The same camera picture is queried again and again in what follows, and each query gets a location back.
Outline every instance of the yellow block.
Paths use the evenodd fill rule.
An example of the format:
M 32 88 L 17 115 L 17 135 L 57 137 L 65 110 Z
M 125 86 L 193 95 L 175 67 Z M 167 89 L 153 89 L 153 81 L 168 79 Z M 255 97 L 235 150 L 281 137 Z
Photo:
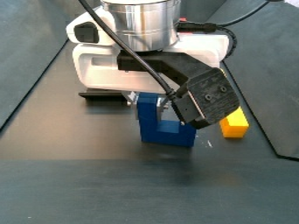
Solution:
M 219 126 L 224 137 L 241 138 L 245 135 L 248 120 L 240 107 L 219 122 Z

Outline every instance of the white plastic part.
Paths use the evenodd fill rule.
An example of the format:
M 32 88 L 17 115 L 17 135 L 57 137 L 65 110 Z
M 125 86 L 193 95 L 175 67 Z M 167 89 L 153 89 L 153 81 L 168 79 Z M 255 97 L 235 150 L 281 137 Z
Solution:
M 211 67 L 219 67 L 229 40 L 224 35 L 180 34 L 167 52 L 188 53 Z M 86 88 L 113 89 L 164 94 L 164 90 L 147 72 L 117 70 L 118 50 L 113 46 L 77 45 L 72 58 L 78 80 Z M 177 85 L 161 74 L 173 89 Z
M 299 0 L 284 0 L 284 2 L 299 8 Z
M 102 9 L 101 6 L 98 6 L 94 9 L 94 12 L 97 13 L 98 17 L 109 27 L 109 29 L 114 32 L 116 31 L 116 25 L 114 25 L 114 19 L 108 11 Z M 105 34 L 105 32 L 101 30 L 98 27 L 97 23 L 94 23 L 92 17 L 89 14 L 85 12 L 81 14 L 66 26 L 66 33 L 69 37 L 69 41 L 74 44 L 80 44 L 76 36 L 74 36 L 74 27 L 76 25 L 81 25 L 86 22 L 93 23 L 93 25 L 97 27 L 97 35 L 98 35 L 98 42 L 94 45 L 101 45 L 101 46 L 112 46 L 114 44 L 114 41 L 110 39 L 110 37 Z
M 167 0 L 102 0 L 108 4 L 155 4 Z

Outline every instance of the silver metal cylinder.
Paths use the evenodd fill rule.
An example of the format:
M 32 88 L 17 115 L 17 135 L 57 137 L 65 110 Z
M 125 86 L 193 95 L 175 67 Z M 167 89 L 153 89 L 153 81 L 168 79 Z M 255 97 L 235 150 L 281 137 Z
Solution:
M 163 49 L 177 40 L 181 0 L 159 3 L 116 4 L 101 0 L 116 23 L 116 35 L 136 52 Z

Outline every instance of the blue arch block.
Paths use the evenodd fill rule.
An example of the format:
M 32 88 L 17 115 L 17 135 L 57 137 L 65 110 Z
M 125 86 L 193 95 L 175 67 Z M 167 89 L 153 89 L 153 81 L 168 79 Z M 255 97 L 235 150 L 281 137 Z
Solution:
M 196 129 L 189 124 L 181 125 L 176 121 L 159 122 L 156 102 L 157 94 L 140 93 L 136 107 L 141 141 L 192 147 Z

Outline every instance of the screw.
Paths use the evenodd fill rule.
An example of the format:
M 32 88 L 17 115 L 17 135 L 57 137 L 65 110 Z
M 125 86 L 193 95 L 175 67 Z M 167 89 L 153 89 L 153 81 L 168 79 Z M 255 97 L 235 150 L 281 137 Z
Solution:
M 209 102 L 211 101 L 211 96 L 205 94 L 205 100 Z
M 220 87 L 219 90 L 221 93 L 227 93 L 227 91 L 228 91 L 225 87 Z

